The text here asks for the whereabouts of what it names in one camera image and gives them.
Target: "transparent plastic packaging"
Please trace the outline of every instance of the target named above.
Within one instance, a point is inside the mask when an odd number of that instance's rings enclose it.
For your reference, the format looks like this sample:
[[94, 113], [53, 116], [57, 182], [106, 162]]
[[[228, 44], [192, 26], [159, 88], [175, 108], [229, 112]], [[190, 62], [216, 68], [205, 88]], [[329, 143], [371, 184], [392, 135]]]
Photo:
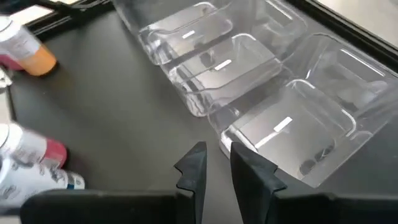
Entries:
[[[278, 0], [113, 2], [195, 116], [210, 113], [210, 105], [219, 98], [247, 91], [258, 78], [247, 74], [257, 67], [272, 70], [307, 29]], [[170, 9], [171, 5], [181, 8]], [[147, 19], [136, 19], [137, 13]]]
[[317, 187], [396, 115], [397, 74], [326, 34], [279, 65], [208, 118], [227, 156], [241, 142]]

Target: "black plastic piece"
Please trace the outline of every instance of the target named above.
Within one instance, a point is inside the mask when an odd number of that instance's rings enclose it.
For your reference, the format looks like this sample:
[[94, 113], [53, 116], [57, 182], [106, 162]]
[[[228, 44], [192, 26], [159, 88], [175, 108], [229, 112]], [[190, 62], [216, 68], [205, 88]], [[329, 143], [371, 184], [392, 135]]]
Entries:
[[[72, 5], [51, 0], [7, 0], [0, 1], [0, 13], [11, 15], [34, 5], [54, 10], [54, 12], [26, 24], [26, 27], [41, 41], [82, 26], [114, 9], [110, 0], [81, 0]], [[90, 7], [76, 7], [77, 5], [90, 5]]]
[[175, 164], [182, 176], [173, 190], [52, 190], [35, 195], [23, 204], [21, 222], [200, 224], [206, 189], [206, 158], [206, 143], [199, 142]]
[[355, 47], [398, 72], [398, 48], [347, 20], [316, 0], [286, 0]]
[[240, 143], [231, 145], [233, 184], [244, 224], [398, 223], [398, 196], [335, 195], [312, 189], [287, 195], [277, 166]]

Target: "clear plastic tray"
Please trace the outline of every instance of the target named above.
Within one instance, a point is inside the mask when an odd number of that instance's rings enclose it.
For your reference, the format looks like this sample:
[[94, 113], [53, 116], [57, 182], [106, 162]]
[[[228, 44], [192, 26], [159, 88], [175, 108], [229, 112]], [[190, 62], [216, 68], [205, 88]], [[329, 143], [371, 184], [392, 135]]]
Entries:
[[312, 187], [398, 111], [397, 74], [325, 34], [269, 74], [239, 98], [216, 102], [210, 123], [227, 155], [239, 141]]
[[[195, 116], [208, 114], [220, 97], [244, 93], [255, 78], [246, 74], [283, 60], [307, 28], [278, 0], [189, 1], [191, 5], [171, 10], [171, 16], [137, 21], [134, 16], [142, 9], [153, 15], [166, 7], [153, 1], [114, 0], [114, 4]], [[167, 5], [185, 4], [167, 1]]]

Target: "black table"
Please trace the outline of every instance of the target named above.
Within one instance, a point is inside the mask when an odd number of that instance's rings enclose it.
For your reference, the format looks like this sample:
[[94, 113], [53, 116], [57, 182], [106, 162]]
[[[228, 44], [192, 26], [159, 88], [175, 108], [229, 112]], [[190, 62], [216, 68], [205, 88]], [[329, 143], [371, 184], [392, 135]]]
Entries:
[[[67, 168], [81, 174], [88, 188], [146, 189], [197, 141], [206, 141], [203, 222], [242, 222], [216, 133], [206, 118], [188, 112], [116, 12], [46, 44], [60, 68], [45, 78], [15, 77], [10, 89], [15, 116], [69, 146]], [[319, 189], [398, 194], [397, 131], [398, 121], [387, 125]]]

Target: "can label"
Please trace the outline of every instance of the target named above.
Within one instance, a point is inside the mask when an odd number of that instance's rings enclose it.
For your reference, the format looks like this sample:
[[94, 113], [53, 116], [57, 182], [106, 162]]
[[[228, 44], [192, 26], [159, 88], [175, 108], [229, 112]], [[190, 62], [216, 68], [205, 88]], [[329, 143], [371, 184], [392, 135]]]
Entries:
[[47, 148], [47, 140], [28, 130], [23, 130], [21, 140], [13, 153], [23, 162], [40, 162]]
[[16, 60], [22, 60], [33, 56], [39, 50], [41, 44], [24, 27], [16, 35], [0, 43], [8, 54]]
[[46, 190], [85, 188], [83, 178], [77, 174], [17, 159], [4, 161], [9, 165], [2, 167], [7, 174], [0, 183], [0, 207], [20, 207], [29, 197]]

